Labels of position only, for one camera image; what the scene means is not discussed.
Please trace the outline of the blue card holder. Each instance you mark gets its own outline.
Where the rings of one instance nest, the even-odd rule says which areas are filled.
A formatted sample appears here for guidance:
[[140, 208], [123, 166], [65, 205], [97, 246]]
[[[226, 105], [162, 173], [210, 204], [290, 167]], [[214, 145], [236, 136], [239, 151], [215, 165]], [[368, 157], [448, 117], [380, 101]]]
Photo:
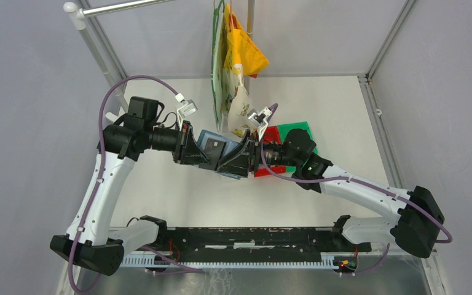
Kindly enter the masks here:
[[202, 130], [197, 140], [199, 148], [210, 158], [209, 164], [195, 165], [197, 168], [214, 171], [218, 160], [234, 150], [239, 142], [231, 140], [225, 136]]

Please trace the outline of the black card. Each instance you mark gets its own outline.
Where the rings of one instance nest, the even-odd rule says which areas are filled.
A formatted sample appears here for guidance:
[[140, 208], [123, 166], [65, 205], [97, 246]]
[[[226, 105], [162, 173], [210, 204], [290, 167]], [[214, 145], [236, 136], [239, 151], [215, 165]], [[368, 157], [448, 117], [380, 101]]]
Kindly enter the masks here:
[[211, 163], [215, 163], [223, 156], [225, 147], [225, 141], [208, 138], [206, 140], [204, 152], [210, 158]]

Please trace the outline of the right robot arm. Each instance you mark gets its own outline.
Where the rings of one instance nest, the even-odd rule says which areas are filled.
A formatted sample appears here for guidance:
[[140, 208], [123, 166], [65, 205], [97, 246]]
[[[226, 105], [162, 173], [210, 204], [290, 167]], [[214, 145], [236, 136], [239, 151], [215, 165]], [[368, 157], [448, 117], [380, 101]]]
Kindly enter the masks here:
[[435, 244], [452, 241], [451, 234], [438, 238], [446, 231], [444, 215], [428, 189], [407, 190], [369, 181], [320, 157], [315, 148], [308, 132], [300, 128], [290, 130], [280, 144], [259, 143], [256, 135], [247, 132], [237, 147], [220, 157], [216, 171], [247, 177], [259, 166], [294, 167], [290, 177], [280, 179], [377, 213], [376, 218], [341, 216], [330, 235], [332, 246], [339, 251], [353, 244], [394, 243], [413, 256], [428, 258]]

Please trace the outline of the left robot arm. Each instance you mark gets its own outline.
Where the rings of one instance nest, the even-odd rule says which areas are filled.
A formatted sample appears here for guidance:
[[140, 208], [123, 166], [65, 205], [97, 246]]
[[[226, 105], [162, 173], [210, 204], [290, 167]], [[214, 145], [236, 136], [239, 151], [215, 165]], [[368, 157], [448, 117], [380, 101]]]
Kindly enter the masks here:
[[199, 148], [190, 122], [180, 130], [157, 126], [163, 103], [134, 96], [121, 123], [100, 128], [96, 167], [74, 221], [55, 235], [50, 249], [79, 267], [102, 275], [114, 274], [126, 255], [145, 245], [162, 250], [168, 244], [167, 223], [143, 216], [132, 226], [110, 230], [119, 195], [139, 156], [146, 150], [167, 151], [181, 165], [209, 164]]

